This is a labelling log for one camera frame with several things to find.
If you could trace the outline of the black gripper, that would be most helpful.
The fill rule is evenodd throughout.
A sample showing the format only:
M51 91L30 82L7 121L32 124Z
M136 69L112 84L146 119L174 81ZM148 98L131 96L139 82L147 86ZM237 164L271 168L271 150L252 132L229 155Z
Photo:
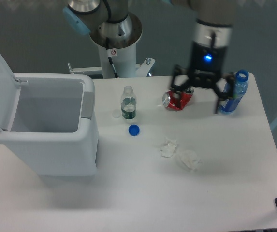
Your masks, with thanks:
M210 48L193 42L188 70L180 65L175 65L173 67L169 90L178 94L181 92L192 94L193 87L213 89L218 97L214 113L218 114L220 102L226 99L232 99L235 89L235 74L233 72L228 72L222 75L222 67L226 52L226 46ZM229 90L226 92L220 91L217 85L220 78L224 79L229 85Z

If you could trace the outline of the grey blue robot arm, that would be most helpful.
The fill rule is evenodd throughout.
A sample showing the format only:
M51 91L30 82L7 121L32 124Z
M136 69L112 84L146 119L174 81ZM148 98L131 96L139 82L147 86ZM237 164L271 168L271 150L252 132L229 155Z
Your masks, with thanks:
M197 12L195 36L188 68L175 65L168 107L182 110L191 87L212 89L216 107L233 99L235 75L222 73L234 21L234 0L170 0L169 4ZM90 34L104 48L125 48L142 34L141 24L125 0L70 0L63 9L69 25L79 34Z

